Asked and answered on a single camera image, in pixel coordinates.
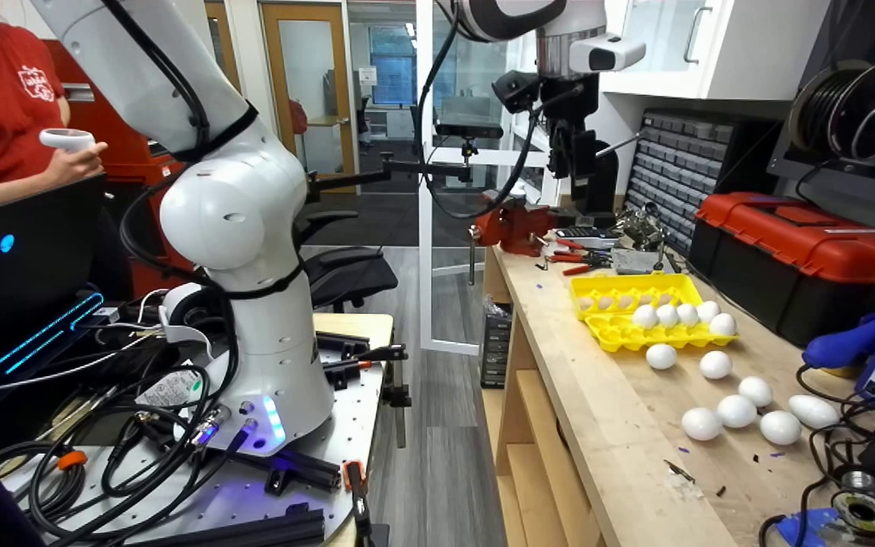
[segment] white robotic arm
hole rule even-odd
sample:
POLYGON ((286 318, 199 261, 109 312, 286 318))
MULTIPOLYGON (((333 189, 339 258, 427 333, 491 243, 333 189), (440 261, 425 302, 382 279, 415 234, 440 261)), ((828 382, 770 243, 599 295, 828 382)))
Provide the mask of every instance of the white robotic arm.
POLYGON ((629 0, 446 0, 474 39, 512 39, 538 31, 538 72, 619 71, 644 57, 641 43, 625 43, 629 0))
MULTIPOLYGON (((512 39, 538 31, 538 98, 549 129, 549 169, 567 180, 584 217, 611 223, 617 155, 587 131, 599 109, 600 71, 621 71, 644 57, 644 43, 621 39, 629 0, 446 0, 455 29, 474 39, 512 39)), ((496 83, 521 98, 528 80, 496 83)))
POLYGON ((210 446, 273 456, 330 416, 330 386, 314 349, 311 279, 291 223, 307 198, 298 158, 252 117, 171 0, 34 0, 104 98, 166 153, 194 158, 161 200, 173 249, 227 295, 236 333, 230 376, 210 446))

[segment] yellow tray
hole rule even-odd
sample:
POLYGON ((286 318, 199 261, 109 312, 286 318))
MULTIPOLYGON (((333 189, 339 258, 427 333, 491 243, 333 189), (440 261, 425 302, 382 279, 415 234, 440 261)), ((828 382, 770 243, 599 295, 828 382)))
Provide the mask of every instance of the yellow tray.
POLYGON ((731 337, 718 337, 703 321, 695 325, 653 325, 639 329, 632 312, 641 305, 700 305, 700 293, 683 274, 644 274, 644 276, 576 276, 572 299, 579 321, 593 333, 604 353, 644 349, 649 343, 671 348, 725 348, 731 337))

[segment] window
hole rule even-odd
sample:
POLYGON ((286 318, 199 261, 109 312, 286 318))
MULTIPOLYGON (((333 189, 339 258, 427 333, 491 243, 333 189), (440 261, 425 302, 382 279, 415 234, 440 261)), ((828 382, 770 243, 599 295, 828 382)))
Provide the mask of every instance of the window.
POLYGON ((376 66, 376 108, 409 108, 415 95, 415 57, 414 51, 372 51, 376 66))

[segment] red toolbox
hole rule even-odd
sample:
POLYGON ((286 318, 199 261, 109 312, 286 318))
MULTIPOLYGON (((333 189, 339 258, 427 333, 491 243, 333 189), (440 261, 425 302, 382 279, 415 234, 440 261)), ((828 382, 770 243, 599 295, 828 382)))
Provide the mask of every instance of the red toolbox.
POLYGON ((791 343, 875 312, 875 228, 805 200, 712 195, 688 266, 791 343))

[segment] desk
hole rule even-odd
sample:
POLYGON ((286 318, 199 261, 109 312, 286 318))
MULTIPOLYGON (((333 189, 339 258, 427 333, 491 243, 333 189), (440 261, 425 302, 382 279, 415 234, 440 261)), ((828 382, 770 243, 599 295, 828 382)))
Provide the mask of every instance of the desk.
MULTIPOLYGON (((775 450, 756 429, 693 445, 679 415, 715 406, 737 382, 709 382, 700 349, 679 353, 668 374, 636 353, 600 353, 575 315, 562 267, 538 270, 531 258, 489 249, 485 295, 512 305, 507 386, 484 393, 510 547, 756 543, 759 524, 797 510, 802 488, 819 477, 805 445, 775 450)), ((788 406, 802 393, 800 349, 722 306, 737 318, 736 376, 764 376, 788 406)))
MULTIPOLYGON (((333 334, 356 334, 370 337, 370 348, 385 348, 393 342, 393 315, 382 312, 317 312, 317 333, 333 333, 333 334)), ((380 411, 380 386, 382 386, 382 368, 362 370, 362 379, 348 390, 333 396, 333 416, 317 429, 311 438, 298 442, 293 446, 324 459, 324 462, 370 462, 372 446, 372 429, 376 429, 376 411, 380 411)), ((129 459, 120 465, 123 477, 137 468, 141 468, 156 454, 132 450, 129 459)), ((99 480, 104 465, 87 468, 87 490, 90 495, 93 484, 99 480)), ((199 530, 220 530, 236 524, 252 524, 263 517, 283 517, 288 505, 307 502, 311 508, 324 510, 324 530, 333 532, 327 543, 356 543, 356 524, 348 519, 348 493, 333 495, 317 495, 300 488, 288 488, 286 495, 273 500, 263 493, 263 472, 258 465, 245 465, 240 459, 227 462, 217 477, 211 477, 204 490, 185 502, 177 519, 137 534, 137 537, 163 537, 163 534, 181 534, 181 532, 199 532, 199 530)), ((157 493, 153 493, 141 505, 126 510, 123 517, 112 519, 109 530, 126 525, 129 519, 141 519, 144 515, 156 515, 163 508, 177 490, 185 484, 185 477, 171 477, 157 493)))

